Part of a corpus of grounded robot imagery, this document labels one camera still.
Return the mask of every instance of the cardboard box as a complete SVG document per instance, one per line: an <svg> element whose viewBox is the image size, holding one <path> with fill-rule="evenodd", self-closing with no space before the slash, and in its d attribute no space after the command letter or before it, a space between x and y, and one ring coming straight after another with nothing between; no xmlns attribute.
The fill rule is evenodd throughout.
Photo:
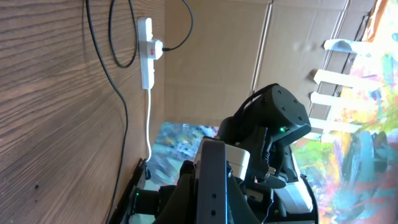
<svg viewBox="0 0 398 224"><path fill-rule="evenodd" d="M333 35L353 40L376 0L346 1L274 0L257 89L279 83L309 110L308 96L317 87L311 71L326 65L323 42ZM270 2L188 0L195 16L192 36L165 58L167 121L217 126L235 113L252 90ZM166 47L178 44L189 29L184 7L167 1ZM326 69L342 72L347 59L333 52ZM332 95L335 89L322 84L319 92ZM311 117L325 119L327 113L327 106L314 105Z"/></svg>

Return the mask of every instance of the electrical cord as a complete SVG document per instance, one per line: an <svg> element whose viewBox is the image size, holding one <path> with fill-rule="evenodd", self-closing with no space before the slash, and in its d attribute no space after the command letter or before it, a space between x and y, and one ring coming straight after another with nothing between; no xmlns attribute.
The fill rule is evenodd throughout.
<svg viewBox="0 0 398 224"><path fill-rule="evenodd" d="M189 5L187 4L187 2L186 2L185 0L182 0L182 2L184 2L184 4L187 6L187 9L189 10L189 14L191 15L191 28L190 28L190 30L189 30L189 32L188 32L187 37L186 37L180 44L178 44L176 47L172 47L172 48L164 47L164 48L162 49L164 52L166 52L166 51L171 51L171 50L175 50L175 49L181 47L181 45L182 45L183 43L185 43L185 41L187 41L187 39L188 39L189 36L191 35L192 29L193 29L193 14L192 14L191 8L190 8Z"/></svg>
<svg viewBox="0 0 398 224"><path fill-rule="evenodd" d="M147 149L148 149L148 159L147 162L150 160L152 157L152 148L150 146L150 141L149 141L149 120L150 120L150 89L148 89L148 110L147 110L147 123L146 123L146 141L147 141Z"/></svg>
<svg viewBox="0 0 398 224"><path fill-rule="evenodd" d="M114 61L116 62L116 65L118 65L121 68L128 68L130 67L130 65L134 62L134 59L136 59L136 55L137 55L137 49L138 49L138 36L137 36L137 23L136 23L136 16L134 13L134 8L132 6L132 2L131 0L129 0L129 5L130 5L130 11L131 11L131 16L132 16L132 23L134 25L134 35L136 38L135 41L135 48L134 48L134 53L132 55L132 58L130 60L129 63L127 63L127 65L123 65L119 60L118 57L116 56L116 51L113 47L113 39L112 39L112 18L113 18L113 9L114 9L114 3L115 0L111 1L111 7L109 9L109 21L108 21L108 36L109 36L109 45L111 47L111 53L113 56Z"/></svg>
<svg viewBox="0 0 398 224"><path fill-rule="evenodd" d="M131 4L131 1L130 1L130 0L129 0L129 3L130 3L131 12L132 12L132 14L133 14L133 23L134 23L134 27L135 27L134 11L132 10L132 4ZM118 187L119 187L119 178L120 178L121 168L122 168L122 164L123 164L124 148L126 147L127 132L128 132L128 129L129 129L129 111L128 111L128 108L127 108L126 100L124 99L122 93L119 91L118 87L117 87L117 86L115 85L115 83L113 82L113 80L112 80L112 78L111 78L111 76L110 76L110 74L109 74L109 72L108 72L108 69L106 68L105 62L104 62L104 60L103 60L103 58L102 58L100 48L98 47L98 43L97 43L97 40L96 40L96 37L95 37L95 31L94 31L94 27L93 27L93 21L92 21L92 19L91 19L90 0L86 0L86 11L87 11L88 26L89 26L89 28L90 28L91 38L93 39L93 44L94 44L94 48L95 48L95 50L96 50L98 59L99 59L99 61L101 62L101 65L102 65L102 68L103 68L103 70L104 70L104 72L105 72L106 78L108 78L108 81L109 81L109 83L112 85L113 90L114 90L114 91L118 94L118 96L120 97L120 100L122 101L123 106L124 106L124 112L125 112L125 114L126 114L126 128L125 128L125 130L124 130L123 146L122 146L122 150L121 150L121 157L120 157L118 175L117 175L117 177L116 177L116 185L115 185L115 188L114 188L114 191L113 191L113 195L112 195L111 206L110 206L110 208L109 208L109 210L108 210L108 214L107 214L107 216L106 216L106 223L109 223L109 220L110 220L110 218L111 218L112 208L113 208L113 206L114 206L114 203L115 203L115 200L116 200L116 195L117 195L117 192L118 192ZM111 18L112 18L111 16L112 16L112 13L110 12L110 13L109 13L109 21L111 21ZM127 65L122 65L124 68L130 66L130 65L133 63L133 61L134 61L134 59L135 59L136 51L137 51L137 42L138 42L138 40L136 39L136 48L134 49L133 58L132 58L132 60L131 60ZM115 62L117 63L118 60L117 60L117 58L116 58L116 54L114 53L114 51L112 51L112 52L113 52L113 55L114 55L114 58L115 58Z"/></svg>

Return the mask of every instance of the wood grain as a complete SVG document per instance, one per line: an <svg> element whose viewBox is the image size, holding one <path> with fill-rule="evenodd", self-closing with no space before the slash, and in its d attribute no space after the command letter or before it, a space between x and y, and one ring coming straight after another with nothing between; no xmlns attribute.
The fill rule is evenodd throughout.
<svg viewBox="0 0 398 224"><path fill-rule="evenodd" d="M130 113L119 195L146 157L146 94L139 60L113 62L110 0L91 0L98 43ZM164 38L164 2L133 0ZM134 33L127 1L117 0L113 37L127 62ZM0 1L0 223L103 223L116 182L126 124L91 40L82 0ZM155 63L150 138L164 119L164 60Z"/></svg>

